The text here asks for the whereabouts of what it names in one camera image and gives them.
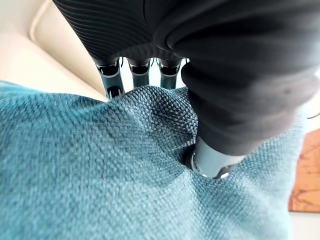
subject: cream leather surface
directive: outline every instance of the cream leather surface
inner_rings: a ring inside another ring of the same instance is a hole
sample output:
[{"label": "cream leather surface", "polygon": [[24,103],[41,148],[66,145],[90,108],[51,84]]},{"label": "cream leather surface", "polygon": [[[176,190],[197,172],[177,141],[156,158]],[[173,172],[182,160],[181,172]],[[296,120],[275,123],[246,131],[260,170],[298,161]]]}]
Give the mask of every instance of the cream leather surface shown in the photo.
[{"label": "cream leather surface", "polygon": [[0,79],[49,93],[71,93],[106,101],[96,89],[73,75],[22,35],[0,34]]},{"label": "cream leather surface", "polygon": [[73,74],[105,94],[89,53],[51,0],[45,1],[32,22],[31,40]]}]

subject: beige couch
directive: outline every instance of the beige couch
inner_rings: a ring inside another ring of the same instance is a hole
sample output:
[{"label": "beige couch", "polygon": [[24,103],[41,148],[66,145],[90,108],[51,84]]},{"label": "beige couch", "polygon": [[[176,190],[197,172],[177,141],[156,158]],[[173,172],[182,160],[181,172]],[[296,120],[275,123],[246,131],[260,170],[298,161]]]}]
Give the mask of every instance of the beige couch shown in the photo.
[{"label": "beige couch", "polygon": [[[50,93],[71,93],[107,101],[89,54],[51,0],[0,1],[0,80]],[[128,65],[121,70],[126,92],[133,87]],[[150,84],[159,85],[150,70]],[[177,86],[183,86],[180,75]],[[308,105],[309,116],[320,110],[320,97]],[[320,127],[320,118],[308,122]],[[292,213],[296,240],[319,239],[319,214]]]}]

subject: teal woven cloth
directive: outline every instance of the teal woven cloth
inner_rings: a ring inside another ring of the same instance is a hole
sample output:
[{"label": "teal woven cloth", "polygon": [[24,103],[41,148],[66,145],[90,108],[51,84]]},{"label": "teal woven cloth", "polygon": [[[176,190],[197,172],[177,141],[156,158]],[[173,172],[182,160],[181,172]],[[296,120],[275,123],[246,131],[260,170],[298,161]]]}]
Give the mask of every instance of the teal woven cloth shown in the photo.
[{"label": "teal woven cloth", "polygon": [[287,240],[303,116],[221,180],[187,169],[185,88],[111,102],[0,88],[1,240]]}]

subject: wooden surface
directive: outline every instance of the wooden surface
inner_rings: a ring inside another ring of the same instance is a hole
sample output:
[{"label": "wooden surface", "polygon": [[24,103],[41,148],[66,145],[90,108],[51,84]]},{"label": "wooden surface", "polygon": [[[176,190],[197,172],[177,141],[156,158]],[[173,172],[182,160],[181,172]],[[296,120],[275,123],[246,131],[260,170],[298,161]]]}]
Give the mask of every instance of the wooden surface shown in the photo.
[{"label": "wooden surface", "polygon": [[320,213],[320,129],[308,133],[296,168],[289,210]]}]

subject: white wall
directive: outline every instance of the white wall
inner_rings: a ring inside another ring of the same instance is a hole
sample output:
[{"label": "white wall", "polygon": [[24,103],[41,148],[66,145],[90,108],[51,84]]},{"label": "white wall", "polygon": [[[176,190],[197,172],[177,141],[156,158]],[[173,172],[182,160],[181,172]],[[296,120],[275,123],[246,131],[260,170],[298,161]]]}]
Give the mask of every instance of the white wall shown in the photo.
[{"label": "white wall", "polygon": [[290,212],[294,240],[320,239],[320,213]]}]

